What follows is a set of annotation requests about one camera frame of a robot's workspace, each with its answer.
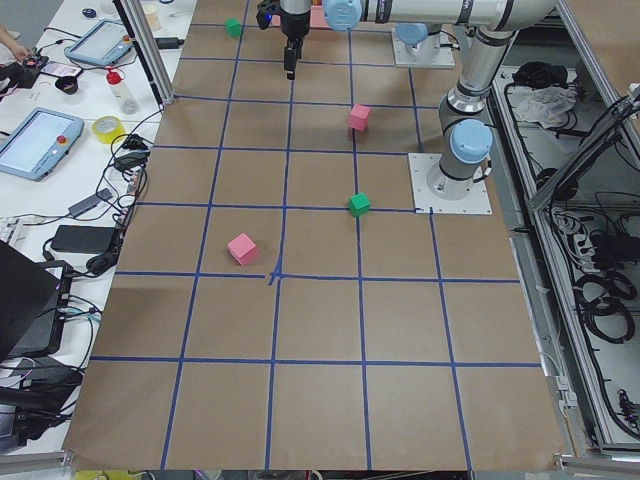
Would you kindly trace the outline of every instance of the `cube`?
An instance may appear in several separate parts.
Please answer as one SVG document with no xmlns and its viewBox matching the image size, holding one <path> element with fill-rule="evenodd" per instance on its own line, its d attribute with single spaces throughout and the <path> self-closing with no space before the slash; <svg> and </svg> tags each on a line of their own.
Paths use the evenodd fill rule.
<svg viewBox="0 0 640 480">
<path fill-rule="evenodd" d="M 227 21 L 224 22 L 224 28 L 232 38 L 238 38 L 242 34 L 242 25 L 237 18 L 228 18 Z"/>
<path fill-rule="evenodd" d="M 356 103 L 349 114 L 349 128 L 355 128 L 362 132 L 367 128 L 370 113 L 371 108 Z"/>
<path fill-rule="evenodd" d="M 364 193 L 358 193 L 349 199 L 349 211 L 354 217 L 359 217 L 369 211 L 371 202 Z"/>
<path fill-rule="evenodd" d="M 240 265 L 248 265 L 258 258 L 258 247 L 246 233 L 241 233 L 231 240 L 227 247 L 229 253 Z"/>
</svg>

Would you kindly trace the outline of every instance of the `blue joint cap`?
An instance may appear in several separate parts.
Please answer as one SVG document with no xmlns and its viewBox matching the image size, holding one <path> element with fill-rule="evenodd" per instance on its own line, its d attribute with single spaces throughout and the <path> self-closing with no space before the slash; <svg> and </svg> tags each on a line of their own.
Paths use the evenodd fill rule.
<svg viewBox="0 0 640 480">
<path fill-rule="evenodd" d="M 399 23 L 396 25 L 396 36 L 400 41 L 415 47 L 427 39 L 429 32 L 424 23 Z"/>
<path fill-rule="evenodd" d="M 493 145 L 491 130 L 479 120 L 463 120 L 453 128 L 451 151 L 469 165 L 482 162 Z"/>
<path fill-rule="evenodd" d="M 351 30 L 362 18 L 360 0 L 324 0 L 322 8 L 327 25 L 338 32 Z"/>
</svg>

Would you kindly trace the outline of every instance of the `yellow tape roll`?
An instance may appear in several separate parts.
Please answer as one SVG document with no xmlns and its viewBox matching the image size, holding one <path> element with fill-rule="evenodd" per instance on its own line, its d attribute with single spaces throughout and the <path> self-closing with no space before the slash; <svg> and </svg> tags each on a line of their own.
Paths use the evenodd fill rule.
<svg viewBox="0 0 640 480">
<path fill-rule="evenodd" d="M 124 125 L 118 117 L 100 117 L 93 122 L 91 131 L 94 133 L 100 143 L 111 144 L 116 138 L 118 141 L 124 140 L 124 135 L 127 133 L 124 129 Z"/>
</svg>

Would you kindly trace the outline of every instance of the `white bottle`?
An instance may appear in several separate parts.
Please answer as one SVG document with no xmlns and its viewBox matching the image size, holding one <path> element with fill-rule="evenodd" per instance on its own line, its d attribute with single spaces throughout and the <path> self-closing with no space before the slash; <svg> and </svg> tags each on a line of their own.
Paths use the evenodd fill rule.
<svg viewBox="0 0 640 480">
<path fill-rule="evenodd" d="M 107 70 L 107 83 L 111 87 L 113 96 L 116 97 L 122 113 L 126 113 L 127 115 L 136 113 L 140 110 L 140 107 L 138 106 L 136 99 L 131 95 L 131 91 L 124 83 L 124 78 L 116 72 L 113 67 L 107 67 Z"/>
</svg>

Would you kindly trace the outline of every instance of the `black monitor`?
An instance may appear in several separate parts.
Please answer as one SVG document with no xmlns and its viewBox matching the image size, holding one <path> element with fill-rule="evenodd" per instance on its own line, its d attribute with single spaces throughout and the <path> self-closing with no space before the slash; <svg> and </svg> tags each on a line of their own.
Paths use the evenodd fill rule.
<svg viewBox="0 0 640 480">
<path fill-rule="evenodd" d="M 59 281 L 0 241 L 0 361 L 7 358 L 34 321 L 48 313 L 46 306 Z"/>
</svg>

